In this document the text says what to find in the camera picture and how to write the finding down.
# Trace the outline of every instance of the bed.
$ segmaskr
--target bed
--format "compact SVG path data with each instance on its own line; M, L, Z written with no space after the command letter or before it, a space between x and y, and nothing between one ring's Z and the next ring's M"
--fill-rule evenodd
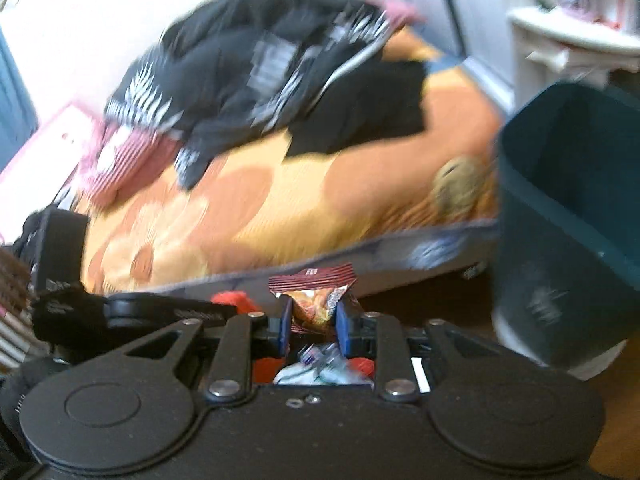
M245 290L266 303L268 276L303 267L352 262L366 295L487 259L499 113L457 60L410 29L383 55L428 63L424 132L284 159L283 130L219 156L190 192L169 167L107 210L82 200L87 289Z

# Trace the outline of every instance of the metal screw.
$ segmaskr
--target metal screw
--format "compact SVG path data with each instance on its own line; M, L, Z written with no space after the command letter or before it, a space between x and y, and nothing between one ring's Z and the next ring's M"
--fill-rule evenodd
M294 410L302 408L302 406L305 405L305 403L301 399L287 399L287 402L285 402L285 404L290 408L293 408Z
M409 379L393 379L385 384L385 390L394 397L404 397L415 393L416 386Z
M216 397L231 397L240 391L240 384L231 379L213 381L209 385L209 393Z
M322 397L316 394L308 394L308 396L305 397L305 402L307 404L320 404Z

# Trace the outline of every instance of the wooden floor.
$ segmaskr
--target wooden floor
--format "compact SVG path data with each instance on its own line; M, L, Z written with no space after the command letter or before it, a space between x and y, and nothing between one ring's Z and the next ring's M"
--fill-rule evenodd
M492 335L490 279L487 273L463 280L446 274L416 285L362 298L366 310L393 314L403 324L420 325L440 317L483 335ZM625 480L640 479L640 335L590 384L602 396L607 421L591 456L591 466Z

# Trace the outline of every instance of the striped fabric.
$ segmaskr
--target striped fabric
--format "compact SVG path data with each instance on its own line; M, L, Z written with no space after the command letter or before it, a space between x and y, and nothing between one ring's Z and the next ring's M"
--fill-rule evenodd
M181 143L167 134L96 121L78 188L97 208L130 198L171 164Z

